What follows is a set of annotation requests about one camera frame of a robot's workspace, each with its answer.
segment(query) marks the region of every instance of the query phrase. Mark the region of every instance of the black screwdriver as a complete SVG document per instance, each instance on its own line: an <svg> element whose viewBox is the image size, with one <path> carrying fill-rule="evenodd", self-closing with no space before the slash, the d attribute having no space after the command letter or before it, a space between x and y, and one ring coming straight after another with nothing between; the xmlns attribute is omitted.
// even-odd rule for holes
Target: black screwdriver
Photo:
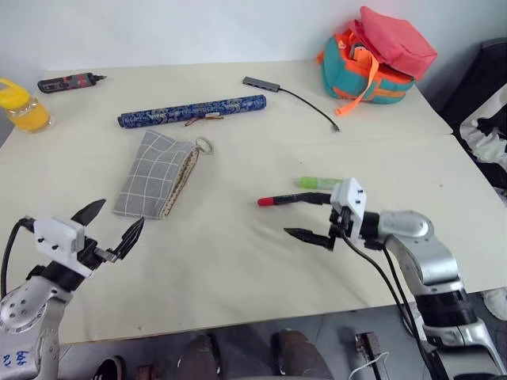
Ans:
<svg viewBox="0 0 507 380"><path fill-rule="evenodd" d="M38 81L37 86L43 93L56 93L67 89L82 89L84 87L95 86L98 81L106 78L104 75L95 75L92 73L83 73L69 75L53 79L44 79Z"/></svg>

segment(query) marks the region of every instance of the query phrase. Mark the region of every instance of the metal ring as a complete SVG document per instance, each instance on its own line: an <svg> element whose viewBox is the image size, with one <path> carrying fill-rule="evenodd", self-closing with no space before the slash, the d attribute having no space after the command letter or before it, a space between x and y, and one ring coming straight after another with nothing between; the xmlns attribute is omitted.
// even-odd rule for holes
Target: metal ring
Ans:
<svg viewBox="0 0 507 380"><path fill-rule="evenodd" d="M213 152L215 151L213 143L203 136L197 137L196 146L197 149L203 152L204 154L213 154Z"/></svg>

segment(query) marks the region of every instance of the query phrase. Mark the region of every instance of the blue patterned cloth roll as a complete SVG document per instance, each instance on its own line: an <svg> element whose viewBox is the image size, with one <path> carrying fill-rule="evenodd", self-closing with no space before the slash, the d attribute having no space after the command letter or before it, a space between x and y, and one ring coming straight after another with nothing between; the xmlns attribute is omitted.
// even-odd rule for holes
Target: blue patterned cloth roll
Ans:
<svg viewBox="0 0 507 380"><path fill-rule="evenodd" d="M123 128L149 127L150 125L203 118L208 114L225 116L231 113L258 111L265 108L265 106L265 96L254 95L252 97L226 99L225 101L209 101L208 103L122 113L118 116L118 123Z"/></svg>

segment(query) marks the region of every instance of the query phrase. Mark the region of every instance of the table surface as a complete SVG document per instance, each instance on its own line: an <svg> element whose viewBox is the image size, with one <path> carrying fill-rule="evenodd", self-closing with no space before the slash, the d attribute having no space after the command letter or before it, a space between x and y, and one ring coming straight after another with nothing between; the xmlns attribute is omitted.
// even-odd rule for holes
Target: table surface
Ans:
<svg viewBox="0 0 507 380"><path fill-rule="evenodd" d="M53 71L46 78L72 73ZM286 93L244 86L245 75L280 83L333 115L312 62L227 63L96 69L94 87L37 97L54 125L15 130L0 149L0 231L23 215L70 216L108 200L86 233L116 246L134 221L112 213L146 129L124 130L122 112L263 93L265 110L153 127L175 139L204 136L201 155L168 218L147 220L123 261L104 264L74 294L62 342L203 329L391 304L377 273L341 242L333 253L287 235L284 227L326 234L330 207L259 208L262 196L298 192L301 176L356 177L370 211L429 216L456 255L469 291L507 286L507 213L494 190L417 89L393 105L360 104L337 118L342 132ZM370 254L387 268L382 255ZM47 263L20 233L8 288Z"/></svg>

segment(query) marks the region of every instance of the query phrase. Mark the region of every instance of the pink pouch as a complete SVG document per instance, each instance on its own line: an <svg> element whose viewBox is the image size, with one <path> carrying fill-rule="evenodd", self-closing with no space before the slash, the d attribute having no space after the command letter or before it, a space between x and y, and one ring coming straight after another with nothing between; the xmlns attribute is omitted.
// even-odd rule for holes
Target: pink pouch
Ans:
<svg viewBox="0 0 507 380"><path fill-rule="evenodd" d="M361 21L349 23L380 63L421 79L436 59L436 51L407 20L384 16L361 6Z"/></svg>

